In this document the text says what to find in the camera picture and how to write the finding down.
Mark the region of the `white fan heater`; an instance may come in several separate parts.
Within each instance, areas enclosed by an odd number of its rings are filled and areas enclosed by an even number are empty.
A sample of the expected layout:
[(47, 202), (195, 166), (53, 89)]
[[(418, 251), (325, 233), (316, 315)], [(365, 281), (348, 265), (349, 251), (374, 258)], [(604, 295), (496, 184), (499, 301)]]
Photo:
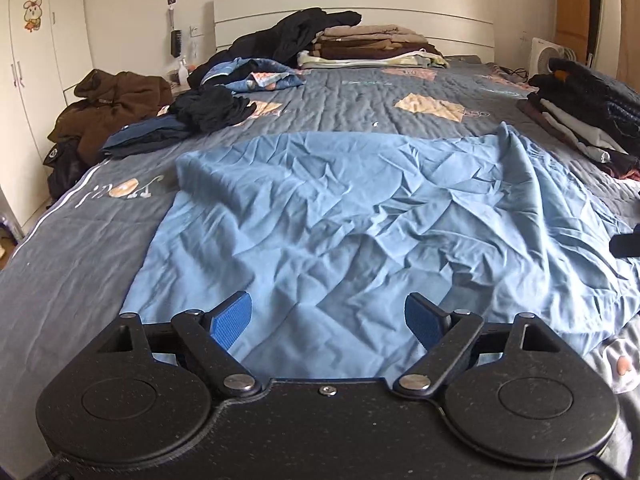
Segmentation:
[(592, 62), (592, 54), (580, 62), (575, 50), (534, 37), (530, 43), (528, 74), (533, 77), (554, 72), (575, 73), (582, 68), (591, 68)]

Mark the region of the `light blue garment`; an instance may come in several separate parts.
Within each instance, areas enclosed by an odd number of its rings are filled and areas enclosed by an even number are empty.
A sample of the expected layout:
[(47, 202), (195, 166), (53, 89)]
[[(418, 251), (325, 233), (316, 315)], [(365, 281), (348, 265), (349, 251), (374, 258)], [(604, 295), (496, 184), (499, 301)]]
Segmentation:
[(394, 378), (422, 353), (412, 292), (490, 322), (532, 312), (580, 353), (639, 310), (624, 229), (509, 125), (452, 140), (299, 132), (181, 155), (124, 310), (147, 323), (244, 290), (232, 354), (263, 378)]

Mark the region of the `folded navy blue garment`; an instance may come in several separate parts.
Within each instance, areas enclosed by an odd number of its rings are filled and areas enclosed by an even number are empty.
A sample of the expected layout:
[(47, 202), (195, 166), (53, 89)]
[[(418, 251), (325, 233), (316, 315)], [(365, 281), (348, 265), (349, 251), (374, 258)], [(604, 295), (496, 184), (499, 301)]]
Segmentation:
[(175, 115), (165, 114), (120, 129), (105, 141), (101, 154), (124, 158), (154, 152), (179, 143), (191, 134), (191, 129)]

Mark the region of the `black clothes by headboard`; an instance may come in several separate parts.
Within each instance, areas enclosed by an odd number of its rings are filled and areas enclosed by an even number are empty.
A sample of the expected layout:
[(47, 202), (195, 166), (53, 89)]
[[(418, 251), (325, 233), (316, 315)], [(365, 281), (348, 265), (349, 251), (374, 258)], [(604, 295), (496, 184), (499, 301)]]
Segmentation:
[(319, 32), (335, 26), (357, 26), (361, 15), (355, 11), (328, 13), (320, 8), (297, 11), (282, 18), (270, 28), (235, 39), (198, 66), (188, 77), (189, 86), (198, 88), (207, 72), (215, 65), (235, 58), (269, 58), (294, 67), (300, 51), (307, 50)]

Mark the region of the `white headboard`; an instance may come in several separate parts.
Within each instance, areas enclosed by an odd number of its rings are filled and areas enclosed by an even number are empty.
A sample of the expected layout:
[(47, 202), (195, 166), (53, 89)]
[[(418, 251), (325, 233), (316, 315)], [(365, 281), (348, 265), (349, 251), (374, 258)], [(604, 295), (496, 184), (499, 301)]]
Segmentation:
[(213, 0), (216, 48), (309, 8), (354, 11), (363, 25), (410, 28), (446, 56), (495, 59), (494, 20), (485, 0)]

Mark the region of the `black device on wall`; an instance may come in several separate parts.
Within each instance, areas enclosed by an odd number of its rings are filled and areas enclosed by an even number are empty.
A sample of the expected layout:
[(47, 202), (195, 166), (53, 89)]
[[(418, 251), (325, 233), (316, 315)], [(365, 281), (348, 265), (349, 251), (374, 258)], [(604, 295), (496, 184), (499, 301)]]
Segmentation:
[(182, 51), (182, 39), (181, 32), (178, 29), (173, 30), (170, 33), (170, 55), (173, 58), (178, 58)]

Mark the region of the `blue patterned crumpled garment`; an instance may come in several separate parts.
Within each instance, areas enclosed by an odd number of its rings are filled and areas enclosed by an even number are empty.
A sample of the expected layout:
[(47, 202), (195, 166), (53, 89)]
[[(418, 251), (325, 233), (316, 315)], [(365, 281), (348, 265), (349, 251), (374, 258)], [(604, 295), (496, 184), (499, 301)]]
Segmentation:
[(270, 58), (235, 58), (218, 63), (203, 77), (200, 87), (219, 86), (233, 93), (276, 91), (302, 86), (296, 70)]

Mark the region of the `grey quilted bedspread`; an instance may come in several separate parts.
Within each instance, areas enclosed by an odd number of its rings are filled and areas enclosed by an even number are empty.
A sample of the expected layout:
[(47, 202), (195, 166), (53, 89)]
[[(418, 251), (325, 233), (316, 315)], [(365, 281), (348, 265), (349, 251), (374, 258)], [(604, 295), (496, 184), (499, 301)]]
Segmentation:
[(409, 292), (496, 321), (531, 310), (622, 398), (608, 459), (639, 474), (639, 221), (611, 178), (522, 111), (482, 64), (308, 70), (242, 124), (107, 159), (37, 221), (1, 273), (1, 463), (49, 451), (43, 388), (120, 312), (147, 323), (252, 296), (238, 359), (271, 377), (394, 377), (422, 352)]

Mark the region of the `cartoon rabbit sticker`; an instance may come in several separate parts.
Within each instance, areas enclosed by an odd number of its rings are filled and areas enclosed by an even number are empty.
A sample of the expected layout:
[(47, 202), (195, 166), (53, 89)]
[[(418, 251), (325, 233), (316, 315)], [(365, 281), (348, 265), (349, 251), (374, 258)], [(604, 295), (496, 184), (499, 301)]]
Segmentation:
[(43, 0), (26, 0), (23, 3), (24, 29), (28, 32), (38, 32), (42, 23)]

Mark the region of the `folded clothes stack right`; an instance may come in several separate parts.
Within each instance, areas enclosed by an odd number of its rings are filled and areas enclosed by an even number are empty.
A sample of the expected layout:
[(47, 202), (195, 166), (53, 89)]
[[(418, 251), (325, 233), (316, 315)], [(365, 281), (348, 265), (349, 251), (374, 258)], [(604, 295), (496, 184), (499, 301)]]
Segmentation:
[(639, 179), (639, 95), (591, 68), (552, 58), (518, 109), (609, 176)]

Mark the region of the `white spray bottle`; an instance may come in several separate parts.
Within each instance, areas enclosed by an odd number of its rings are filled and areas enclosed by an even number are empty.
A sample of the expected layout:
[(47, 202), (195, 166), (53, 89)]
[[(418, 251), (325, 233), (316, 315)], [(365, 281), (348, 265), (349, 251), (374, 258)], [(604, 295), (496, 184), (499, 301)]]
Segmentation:
[(179, 58), (178, 70), (177, 70), (178, 83), (180, 84), (181, 87), (187, 87), (189, 85), (188, 83), (189, 75), (190, 75), (189, 64), (188, 62), (186, 62), (186, 58), (182, 56), (181, 58)]

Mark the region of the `white wardrobe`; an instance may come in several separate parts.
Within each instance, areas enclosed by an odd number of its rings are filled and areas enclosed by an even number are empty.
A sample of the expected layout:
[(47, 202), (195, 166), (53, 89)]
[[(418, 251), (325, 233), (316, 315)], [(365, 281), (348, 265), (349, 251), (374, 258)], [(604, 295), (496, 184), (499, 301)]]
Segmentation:
[(24, 226), (49, 200), (48, 135), (93, 69), (85, 0), (43, 0), (38, 32), (23, 3), (1, 0), (1, 212)]

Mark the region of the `folded brown clothes stack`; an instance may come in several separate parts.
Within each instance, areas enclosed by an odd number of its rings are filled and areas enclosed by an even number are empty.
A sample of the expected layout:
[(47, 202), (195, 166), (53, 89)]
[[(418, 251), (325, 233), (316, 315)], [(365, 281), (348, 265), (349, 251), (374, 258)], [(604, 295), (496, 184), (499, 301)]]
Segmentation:
[(335, 26), (297, 55), (299, 68), (441, 67), (448, 62), (426, 37), (398, 25)]

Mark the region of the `brown jacket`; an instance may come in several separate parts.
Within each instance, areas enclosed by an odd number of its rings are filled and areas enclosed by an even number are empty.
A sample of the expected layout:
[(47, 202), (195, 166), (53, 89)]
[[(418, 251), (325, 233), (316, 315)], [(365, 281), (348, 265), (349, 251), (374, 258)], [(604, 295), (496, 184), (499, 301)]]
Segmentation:
[(77, 153), (88, 165), (100, 159), (101, 148), (112, 134), (156, 117), (174, 100), (163, 77), (104, 70), (88, 73), (76, 84), (74, 95), (78, 101), (58, 115), (48, 139), (53, 143), (77, 141)]

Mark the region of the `black clothes pile on bed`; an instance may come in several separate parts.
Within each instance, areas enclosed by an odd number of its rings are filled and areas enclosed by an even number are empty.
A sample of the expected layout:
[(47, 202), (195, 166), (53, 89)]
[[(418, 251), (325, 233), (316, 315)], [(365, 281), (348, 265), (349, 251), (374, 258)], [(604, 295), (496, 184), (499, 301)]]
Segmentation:
[(191, 131), (213, 133), (244, 122), (254, 114), (257, 105), (245, 96), (235, 96), (221, 86), (189, 90), (180, 94), (168, 108)]

